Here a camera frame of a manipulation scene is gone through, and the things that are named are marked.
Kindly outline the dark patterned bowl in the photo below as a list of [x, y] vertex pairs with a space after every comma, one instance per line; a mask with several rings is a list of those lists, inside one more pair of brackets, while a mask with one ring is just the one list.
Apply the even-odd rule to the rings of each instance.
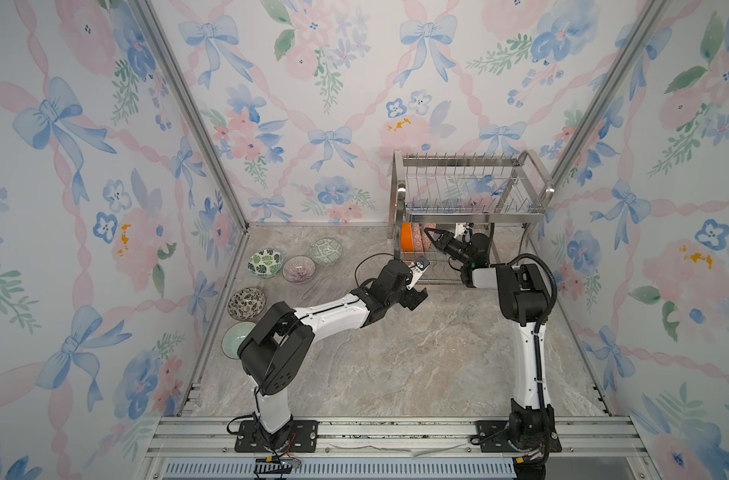
[[434, 247], [433, 230], [437, 227], [436, 223], [427, 223], [423, 225], [422, 244], [425, 251], [431, 251]]

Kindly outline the pink purple bowl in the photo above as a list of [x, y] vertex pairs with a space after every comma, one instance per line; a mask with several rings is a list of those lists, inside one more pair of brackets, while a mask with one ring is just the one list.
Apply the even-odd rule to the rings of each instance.
[[413, 251], [424, 252], [423, 232], [420, 224], [411, 224], [412, 240], [413, 240]]

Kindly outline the orange white bowl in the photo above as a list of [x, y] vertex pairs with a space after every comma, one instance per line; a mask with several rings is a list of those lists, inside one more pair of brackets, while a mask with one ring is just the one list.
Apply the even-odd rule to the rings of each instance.
[[415, 242], [413, 239], [413, 228], [412, 224], [405, 222], [402, 224], [401, 235], [400, 235], [400, 246], [404, 252], [414, 252]]

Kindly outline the green geometric pattern bowl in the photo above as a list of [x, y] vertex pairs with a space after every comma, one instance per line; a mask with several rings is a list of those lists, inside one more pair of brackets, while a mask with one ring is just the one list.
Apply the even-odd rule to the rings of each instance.
[[326, 237], [310, 244], [310, 258], [324, 267], [338, 263], [343, 253], [342, 244], [334, 238]]

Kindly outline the pale green celadon bowl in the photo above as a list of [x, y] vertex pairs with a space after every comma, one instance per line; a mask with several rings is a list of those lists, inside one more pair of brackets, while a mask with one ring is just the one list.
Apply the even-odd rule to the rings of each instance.
[[256, 324], [252, 322], [240, 322], [228, 328], [222, 338], [222, 353], [234, 360], [240, 359], [240, 346], [248, 338]]

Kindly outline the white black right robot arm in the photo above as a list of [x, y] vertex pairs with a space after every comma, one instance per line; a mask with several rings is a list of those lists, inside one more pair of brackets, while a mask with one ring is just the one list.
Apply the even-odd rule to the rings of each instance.
[[513, 322], [515, 381], [508, 426], [500, 434], [480, 433], [483, 446], [506, 440], [520, 452], [547, 458], [557, 440], [554, 407], [545, 367], [546, 324], [557, 300], [557, 282], [538, 256], [522, 253], [506, 263], [492, 263], [492, 238], [474, 234], [468, 241], [450, 231], [426, 227], [435, 250], [456, 262], [462, 284], [498, 293], [502, 316]]

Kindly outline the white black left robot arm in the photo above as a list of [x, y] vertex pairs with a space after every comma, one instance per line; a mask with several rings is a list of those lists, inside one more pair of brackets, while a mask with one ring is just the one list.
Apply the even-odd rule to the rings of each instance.
[[305, 308], [278, 302], [242, 340], [236, 354], [254, 383], [254, 421], [264, 438], [283, 444], [294, 417], [288, 405], [288, 386], [296, 378], [308, 350], [330, 336], [370, 326], [400, 306], [415, 310], [428, 298], [416, 284], [431, 262], [424, 256], [412, 263], [391, 259], [375, 279], [339, 300]]

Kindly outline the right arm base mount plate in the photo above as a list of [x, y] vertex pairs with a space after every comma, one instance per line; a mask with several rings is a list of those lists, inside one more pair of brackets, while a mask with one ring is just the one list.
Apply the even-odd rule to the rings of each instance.
[[540, 440], [534, 446], [516, 446], [507, 420], [478, 420], [474, 426], [476, 432], [470, 437], [470, 442], [474, 446], [479, 446], [483, 453], [525, 454], [536, 452], [542, 446]]

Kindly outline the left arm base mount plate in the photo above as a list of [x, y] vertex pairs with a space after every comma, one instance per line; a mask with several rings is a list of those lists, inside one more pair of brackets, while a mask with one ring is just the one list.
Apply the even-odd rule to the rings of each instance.
[[236, 453], [314, 453], [318, 442], [316, 420], [290, 420], [277, 432], [268, 433], [256, 420], [246, 420], [236, 432]]

